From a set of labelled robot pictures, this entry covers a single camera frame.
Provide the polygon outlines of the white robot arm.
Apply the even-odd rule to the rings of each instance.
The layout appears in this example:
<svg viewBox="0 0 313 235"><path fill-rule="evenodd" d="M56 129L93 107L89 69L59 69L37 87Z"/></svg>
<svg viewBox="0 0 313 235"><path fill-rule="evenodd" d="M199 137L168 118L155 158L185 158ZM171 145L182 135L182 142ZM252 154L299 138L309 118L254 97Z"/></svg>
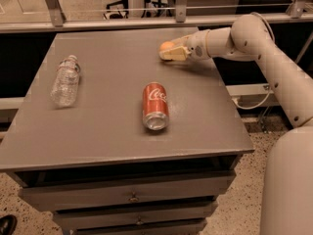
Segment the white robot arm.
<svg viewBox="0 0 313 235"><path fill-rule="evenodd" d="M261 186L259 235L313 235L313 79L275 43L259 14L230 26L164 42L164 61L253 61L270 87L274 113L289 129L267 152Z"/></svg>

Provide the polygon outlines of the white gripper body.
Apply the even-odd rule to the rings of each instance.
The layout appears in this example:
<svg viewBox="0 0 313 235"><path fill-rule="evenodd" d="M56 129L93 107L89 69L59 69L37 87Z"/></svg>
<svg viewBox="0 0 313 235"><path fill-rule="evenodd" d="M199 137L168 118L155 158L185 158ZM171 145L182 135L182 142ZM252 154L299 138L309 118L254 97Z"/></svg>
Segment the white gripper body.
<svg viewBox="0 0 313 235"><path fill-rule="evenodd" d="M194 60L207 60L210 58L207 51L208 30L200 30L191 34L186 42L190 57Z"/></svg>

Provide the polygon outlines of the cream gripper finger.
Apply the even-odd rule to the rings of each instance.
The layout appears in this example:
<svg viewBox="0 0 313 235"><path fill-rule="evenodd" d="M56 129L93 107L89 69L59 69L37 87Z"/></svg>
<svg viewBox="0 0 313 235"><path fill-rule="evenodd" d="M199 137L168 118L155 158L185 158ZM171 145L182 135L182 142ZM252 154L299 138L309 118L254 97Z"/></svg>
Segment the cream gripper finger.
<svg viewBox="0 0 313 235"><path fill-rule="evenodd" d="M186 61L190 52L184 46L175 46L172 48L161 48L159 50L159 56L165 61Z"/></svg>
<svg viewBox="0 0 313 235"><path fill-rule="evenodd" d="M174 46L189 46L189 38L191 37L191 34L185 35L179 38L172 39L171 42Z"/></svg>

